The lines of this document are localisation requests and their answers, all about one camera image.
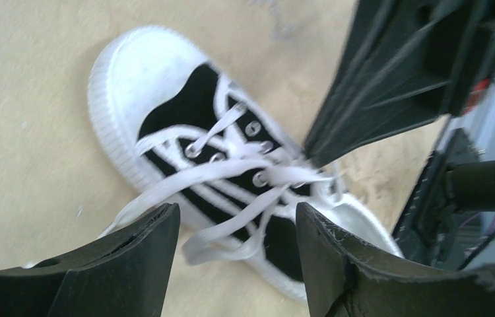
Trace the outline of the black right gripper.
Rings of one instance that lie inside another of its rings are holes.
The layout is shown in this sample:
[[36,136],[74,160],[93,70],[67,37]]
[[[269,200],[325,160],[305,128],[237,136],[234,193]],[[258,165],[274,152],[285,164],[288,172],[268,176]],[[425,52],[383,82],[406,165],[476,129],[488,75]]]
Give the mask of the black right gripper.
[[494,77],[495,1],[359,1],[311,160],[466,114]]

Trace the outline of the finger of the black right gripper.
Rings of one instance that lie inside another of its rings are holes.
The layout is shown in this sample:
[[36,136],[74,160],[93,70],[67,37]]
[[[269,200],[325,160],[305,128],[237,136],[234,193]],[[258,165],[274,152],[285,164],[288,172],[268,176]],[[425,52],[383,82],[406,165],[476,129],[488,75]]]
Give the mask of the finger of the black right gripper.
[[413,102],[431,81],[415,57],[431,15],[431,1],[357,2],[336,75],[304,141],[317,167],[432,121],[432,111]]

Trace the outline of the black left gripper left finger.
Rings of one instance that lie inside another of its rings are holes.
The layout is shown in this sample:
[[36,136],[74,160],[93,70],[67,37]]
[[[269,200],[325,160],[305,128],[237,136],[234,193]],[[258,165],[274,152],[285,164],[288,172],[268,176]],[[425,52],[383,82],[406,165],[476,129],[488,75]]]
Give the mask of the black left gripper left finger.
[[159,316],[180,227],[165,204],[31,268],[0,270],[0,316]]

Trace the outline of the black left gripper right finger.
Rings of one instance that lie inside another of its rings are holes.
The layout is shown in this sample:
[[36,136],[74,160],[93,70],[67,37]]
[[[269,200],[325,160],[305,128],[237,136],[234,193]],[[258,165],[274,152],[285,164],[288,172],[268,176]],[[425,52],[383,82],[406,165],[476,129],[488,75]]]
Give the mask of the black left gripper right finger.
[[495,264],[446,271],[388,252],[307,203],[296,234],[311,316],[495,316]]

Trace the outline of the white shoelace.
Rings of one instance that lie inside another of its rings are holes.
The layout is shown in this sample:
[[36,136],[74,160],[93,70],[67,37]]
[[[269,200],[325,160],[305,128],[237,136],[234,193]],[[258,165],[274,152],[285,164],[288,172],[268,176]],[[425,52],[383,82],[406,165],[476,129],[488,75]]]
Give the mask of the white shoelace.
[[227,215],[227,220],[194,234],[184,245],[187,262],[255,257],[264,249],[272,217],[293,218],[297,203],[316,202],[332,209],[342,202],[338,178],[290,158],[269,141],[233,145],[220,137],[248,111],[239,102],[208,131],[179,125],[140,138],[134,153],[154,155],[173,172],[128,203],[107,228],[112,232],[139,218],[143,210],[191,190]]

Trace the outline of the black and white sneaker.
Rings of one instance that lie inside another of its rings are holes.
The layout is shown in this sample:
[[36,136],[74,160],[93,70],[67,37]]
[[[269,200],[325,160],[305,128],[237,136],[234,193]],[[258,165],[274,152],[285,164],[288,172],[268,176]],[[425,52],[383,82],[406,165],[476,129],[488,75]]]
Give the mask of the black and white sneaker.
[[210,58],[161,26],[109,43],[90,72],[94,132],[138,190],[109,234],[163,203],[180,207],[193,230],[189,265],[245,262],[288,297],[305,300],[296,206],[395,256],[401,250],[377,217],[347,192],[336,172],[302,148]]

